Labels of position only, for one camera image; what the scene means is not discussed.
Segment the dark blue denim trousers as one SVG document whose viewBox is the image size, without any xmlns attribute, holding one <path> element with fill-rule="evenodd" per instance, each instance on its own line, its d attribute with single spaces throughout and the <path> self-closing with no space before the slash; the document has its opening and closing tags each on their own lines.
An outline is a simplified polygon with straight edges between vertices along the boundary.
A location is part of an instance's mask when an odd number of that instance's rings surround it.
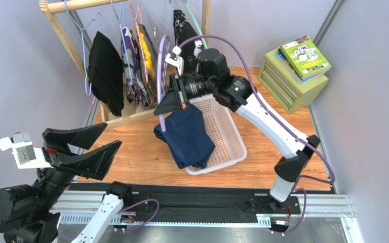
<svg viewBox="0 0 389 243">
<path fill-rule="evenodd" d="M 191 104 L 165 118 L 165 125 L 165 131 L 157 125 L 153 132 L 168 145 L 177 167 L 206 168 L 216 146 L 206 132 L 203 113 Z"/>
</svg>

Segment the lilac plastic hanger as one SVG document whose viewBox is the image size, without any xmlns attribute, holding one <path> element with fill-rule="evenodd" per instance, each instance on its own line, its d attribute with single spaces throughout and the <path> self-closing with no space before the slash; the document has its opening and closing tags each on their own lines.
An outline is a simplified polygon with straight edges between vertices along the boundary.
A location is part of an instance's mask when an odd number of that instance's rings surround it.
<svg viewBox="0 0 389 243">
<path fill-rule="evenodd" d="M 163 101 L 166 91 L 166 70 L 167 64 L 164 61 L 164 55 L 167 54 L 170 47 L 170 37 L 164 35 L 159 44 L 158 60 L 157 60 L 157 99 L 158 105 Z"/>
</svg>

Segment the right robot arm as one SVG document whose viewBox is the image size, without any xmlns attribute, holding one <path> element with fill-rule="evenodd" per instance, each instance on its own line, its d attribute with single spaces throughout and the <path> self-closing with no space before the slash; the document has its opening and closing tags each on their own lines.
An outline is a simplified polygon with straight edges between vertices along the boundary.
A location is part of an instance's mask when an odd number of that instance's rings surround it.
<svg viewBox="0 0 389 243">
<path fill-rule="evenodd" d="M 164 65 L 177 68 L 177 75 L 170 78 L 165 95 L 159 96 L 154 114 L 159 116 L 161 126 L 164 115 L 188 109 L 190 99 L 212 94 L 215 100 L 232 112 L 250 121 L 262 131 L 282 153 L 275 166 L 277 174 L 270 195 L 276 201 L 284 202 L 294 189 L 306 164 L 316 151 L 320 139 L 307 136 L 291 126 L 251 87 L 242 76 L 230 74 L 226 58 L 217 49 L 206 49 L 199 53 L 201 74 L 183 74 L 184 61 L 181 49 L 175 47 L 165 57 Z"/>
</svg>

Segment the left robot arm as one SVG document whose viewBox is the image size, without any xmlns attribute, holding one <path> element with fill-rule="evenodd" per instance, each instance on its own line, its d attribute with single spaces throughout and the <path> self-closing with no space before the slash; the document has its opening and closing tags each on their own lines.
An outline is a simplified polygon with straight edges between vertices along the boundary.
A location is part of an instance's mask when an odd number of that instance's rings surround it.
<svg viewBox="0 0 389 243">
<path fill-rule="evenodd" d="M 107 123 L 72 129 L 46 129 L 44 145 L 32 145 L 28 132 L 0 139 L 0 150 L 12 150 L 19 169 L 36 169 L 32 185 L 0 188 L 0 233 L 6 242 L 53 242 L 58 213 L 50 209 L 74 177 L 102 180 L 121 146 L 116 140 L 97 149 L 92 145 Z"/>
</svg>

